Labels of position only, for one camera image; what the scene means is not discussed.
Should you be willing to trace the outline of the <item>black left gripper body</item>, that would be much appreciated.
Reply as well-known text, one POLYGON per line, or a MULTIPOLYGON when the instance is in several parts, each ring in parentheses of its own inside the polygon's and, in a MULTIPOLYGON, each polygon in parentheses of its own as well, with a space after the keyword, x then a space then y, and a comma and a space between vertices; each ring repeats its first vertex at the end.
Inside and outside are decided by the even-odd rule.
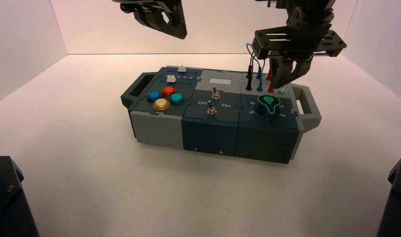
POLYGON ((154 0, 112 0, 119 4, 120 10, 124 13, 132 13, 144 9, 150 9, 155 4, 154 0))

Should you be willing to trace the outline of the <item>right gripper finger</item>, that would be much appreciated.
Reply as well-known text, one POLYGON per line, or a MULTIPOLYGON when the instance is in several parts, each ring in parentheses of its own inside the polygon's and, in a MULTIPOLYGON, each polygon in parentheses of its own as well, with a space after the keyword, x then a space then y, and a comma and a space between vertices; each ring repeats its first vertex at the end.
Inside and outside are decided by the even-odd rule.
POLYGON ((280 88, 294 80, 292 58, 271 58, 271 85, 280 88))
POLYGON ((293 82, 294 80, 306 75, 310 70, 311 63, 313 58, 308 58, 306 60, 297 59, 292 62, 292 68, 290 71, 290 75, 288 76, 288 83, 293 82))

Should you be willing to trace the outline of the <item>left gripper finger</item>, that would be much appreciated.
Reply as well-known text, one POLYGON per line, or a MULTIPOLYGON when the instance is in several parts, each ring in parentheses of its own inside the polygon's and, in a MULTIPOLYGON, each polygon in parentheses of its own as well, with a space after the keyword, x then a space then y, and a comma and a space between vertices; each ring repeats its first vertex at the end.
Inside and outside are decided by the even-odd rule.
POLYGON ((187 29, 181 0, 156 0, 155 29, 178 39, 185 39, 187 29))
POLYGON ((142 25, 149 27, 151 29, 155 29, 155 19, 154 14, 157 13, 159 8, 153 7, 150 9, 144 9, 140 11, 134 11, 135 19, 142 25))

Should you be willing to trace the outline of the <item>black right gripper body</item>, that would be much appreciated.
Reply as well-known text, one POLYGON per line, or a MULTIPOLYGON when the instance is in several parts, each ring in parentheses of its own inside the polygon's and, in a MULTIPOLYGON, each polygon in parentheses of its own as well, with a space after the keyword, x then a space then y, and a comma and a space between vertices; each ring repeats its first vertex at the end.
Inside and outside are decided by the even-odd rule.
POLYGON ((306 59, 314 53, 338 56, 347 47, 331 30, 332 6, 278 6, 287 12, 286 25, 255 31, 254 53, 258 59, 286 56, 306 59))

